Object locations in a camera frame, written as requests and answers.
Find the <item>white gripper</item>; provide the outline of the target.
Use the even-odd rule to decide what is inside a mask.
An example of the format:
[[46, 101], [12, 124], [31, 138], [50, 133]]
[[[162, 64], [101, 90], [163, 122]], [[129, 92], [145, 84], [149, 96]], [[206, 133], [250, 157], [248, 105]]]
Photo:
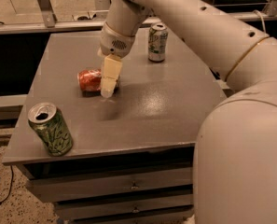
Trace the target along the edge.
[[122, 69], [121, 58], [130, 53], [135, 35], [135, 26], [113, 28], [108, 22], [104, 23], [100, 34], [100, 52], [106, 56], [101, 68], [101, 95], [104, 98], [110, 98], [114, 93]]

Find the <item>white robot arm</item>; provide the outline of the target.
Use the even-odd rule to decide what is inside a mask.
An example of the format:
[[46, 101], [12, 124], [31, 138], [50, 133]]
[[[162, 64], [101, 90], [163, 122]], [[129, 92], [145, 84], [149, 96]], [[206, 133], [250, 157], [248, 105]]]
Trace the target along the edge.
[[277, 39], [201, 0], [113, 0], [101, 52], [159, 17], [222, 80], [194, 149], [195, 224], [277, 224]]

